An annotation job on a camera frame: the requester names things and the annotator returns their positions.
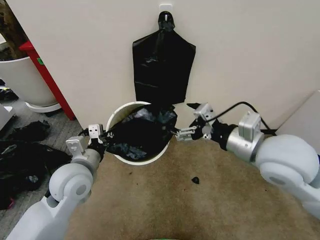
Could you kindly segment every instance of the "black plastic bag on floor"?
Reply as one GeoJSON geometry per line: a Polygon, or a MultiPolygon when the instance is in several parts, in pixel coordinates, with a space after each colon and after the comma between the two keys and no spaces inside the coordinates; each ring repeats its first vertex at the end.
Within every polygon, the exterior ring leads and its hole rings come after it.
{"type": "Polygon", "coordinates": [[[174,31],[170,12],[159,14],[158,25],[158,31],[132,44],[135,97],[152,104],[183,103],[196,46],[174,31]]]}
{"type": "Polygon", "coordinates": [[[36,190],[46,173],[69,163],[63,151],[36,142],[0,141],[0,209],[17,193],[36,190]]]}
{"type": "Polygon", "coordinates": [[[18,99],[18,96],[10,88],[8,87],[0,88],[0,100],[15,100],[15,99],[18,99]]]}
{"type": "Polygon", "coordinates": [[[27,126],[14,128],[7,139],[26,142],[42,141],[49,135],[49,128],[50,125],[46,120],[33,121],[27,126]]]}
{"type": "Polygon", "coordinates": [[[106,151],[139,162],[159,154],[173,136],[175,107],[148,104],[135,109],[102,138],[106,151]]]}

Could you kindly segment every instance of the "trash bag inside bin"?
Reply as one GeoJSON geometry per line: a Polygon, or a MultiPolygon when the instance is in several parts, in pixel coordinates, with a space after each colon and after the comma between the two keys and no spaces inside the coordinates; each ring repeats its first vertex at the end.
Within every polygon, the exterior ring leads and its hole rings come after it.
{"type": "Polygon", "coordinates": [[[102,136],[106,151],[139,162],[159,154],[175,131],[172,105],[148,104],[135,109],[102,136]]]}

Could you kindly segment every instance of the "beige carpet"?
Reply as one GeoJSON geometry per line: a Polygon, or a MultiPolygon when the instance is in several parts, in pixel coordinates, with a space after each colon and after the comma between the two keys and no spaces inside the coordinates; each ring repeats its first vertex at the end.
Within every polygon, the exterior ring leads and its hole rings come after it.
{"type": "Polygon", "coordinates": [[[315,240],[320,220],[212,141],[171,141],[146,166],[111,154],[67,240],[315,240]],[[200,184],[191,179],[199,177],[200,184]]]}

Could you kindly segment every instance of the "red post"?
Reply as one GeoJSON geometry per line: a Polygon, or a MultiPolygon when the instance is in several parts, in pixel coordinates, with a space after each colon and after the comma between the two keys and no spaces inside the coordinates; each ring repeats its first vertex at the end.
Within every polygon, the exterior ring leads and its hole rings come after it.
{"type": "Polygon", "coordinates": [[[51,90],[52,94],[55,96],[55,99],[60,104],[61,108],[63,109],[64,113],[70,120],[74,120],[76,118],[74,112],[71,110],[69,104],[67,103],[65,97],[61,93],[60,89],[58,88],[57,84],[55,83],[54,79],[50,75],[48,69],[46,68],[45,64],[42,62],[40,56],[38,55],[37,51],[35,50],[34,46],[30,41],[25,42],[22,44],[19,49],[21,51],[25,51],[28,56],[31,58],[33,64],[38,69],[39,73],[41,74],[43,80],[48,85],[49,89],[51,90]]]}

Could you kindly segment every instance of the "gray carpet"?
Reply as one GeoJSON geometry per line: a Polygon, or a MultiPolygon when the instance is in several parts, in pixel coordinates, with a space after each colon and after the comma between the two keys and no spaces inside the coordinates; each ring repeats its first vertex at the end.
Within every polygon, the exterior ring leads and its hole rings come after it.
{"type": "MultiPolygon", "coordinates": [[[[46,120],[50,124],[50,134],[44,141],[40,141],[39,143],[70,154],[65,141],[72,136],[78,135],[82,130],[77,120],[70,121],[62,110],[51,117],[47,117],[43,113],[32,112],[20,99],[14,101],[1,101],[0,103],[4,106],[12,106],[16,112],[16,117],[12,118],[0,131],[0,139],[6,139],[13,128],[23,127],[34,121],[46,120]]],[[[43,197],[48,189],[48,185],[49,176],[47,176],[38,190],[24,191],[16,196],[14,199],[15,205],[12,209],[0,210],[1,239],[5,239],[8,236],[26,210],[43,197]]]]}

